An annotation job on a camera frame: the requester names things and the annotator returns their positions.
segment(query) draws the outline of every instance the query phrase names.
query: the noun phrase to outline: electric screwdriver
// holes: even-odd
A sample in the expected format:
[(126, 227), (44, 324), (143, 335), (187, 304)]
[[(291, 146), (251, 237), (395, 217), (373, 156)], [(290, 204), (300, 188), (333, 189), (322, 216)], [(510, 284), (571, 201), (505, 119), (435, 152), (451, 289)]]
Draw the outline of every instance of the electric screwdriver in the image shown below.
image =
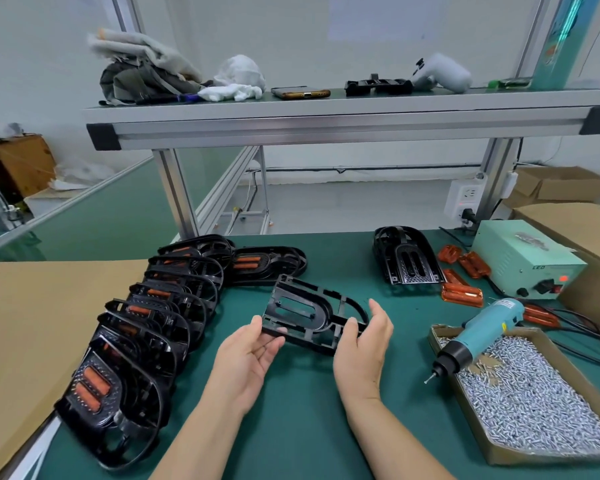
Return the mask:
[(515, 299), (499, 299), (482, 310), (464, 325), (460, 335), (440, 350), (432, 374), (424, 384), (434, 377), (457, 374), (471, 365), (504, 332), (522, 322), (524, 312), (524, 305)]

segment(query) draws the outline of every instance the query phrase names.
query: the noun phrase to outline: teal plastic bottle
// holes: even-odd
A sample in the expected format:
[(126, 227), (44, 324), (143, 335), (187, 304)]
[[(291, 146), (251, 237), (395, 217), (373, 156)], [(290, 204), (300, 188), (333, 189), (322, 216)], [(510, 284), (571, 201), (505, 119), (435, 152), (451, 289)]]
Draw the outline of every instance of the teal plastic bottle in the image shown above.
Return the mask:
[(530, 89), (563, 89), (600, 0), (562, 0), (544, 43)]

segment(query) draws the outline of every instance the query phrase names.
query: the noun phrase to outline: green power supply box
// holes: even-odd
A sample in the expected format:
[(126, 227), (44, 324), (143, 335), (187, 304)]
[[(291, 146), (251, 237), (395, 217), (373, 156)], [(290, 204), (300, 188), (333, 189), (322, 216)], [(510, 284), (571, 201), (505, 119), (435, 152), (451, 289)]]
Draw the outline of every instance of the green power supply box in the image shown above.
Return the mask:
[(515, 298), (556, 299), (587, 265), (526, 221), (482, 221), (472, 250), (491, 279)]

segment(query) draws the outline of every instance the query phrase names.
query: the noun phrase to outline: gray bag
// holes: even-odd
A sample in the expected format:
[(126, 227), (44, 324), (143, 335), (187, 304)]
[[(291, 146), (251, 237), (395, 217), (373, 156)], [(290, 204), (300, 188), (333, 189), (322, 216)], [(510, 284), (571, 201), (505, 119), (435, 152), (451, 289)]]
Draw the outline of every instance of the gray bag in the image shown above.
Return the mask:
[(120, 59), (109, 64), (100, 76), (105, 99), (113, 105), (136, 104), (170, 94), (197, 94), (202, 86), (182, 80), (148, 61)]

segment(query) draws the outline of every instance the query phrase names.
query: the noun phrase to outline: smartphone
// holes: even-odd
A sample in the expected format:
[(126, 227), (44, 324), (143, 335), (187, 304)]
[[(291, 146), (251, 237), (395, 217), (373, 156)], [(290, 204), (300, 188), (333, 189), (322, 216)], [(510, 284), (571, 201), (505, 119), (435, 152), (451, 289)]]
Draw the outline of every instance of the smartphone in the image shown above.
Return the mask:
[(280, 99), (318, 99), (331, 96), (331, 91), (328, 89), (315, 89), (307, 86), (271, 88), (271, 93)]

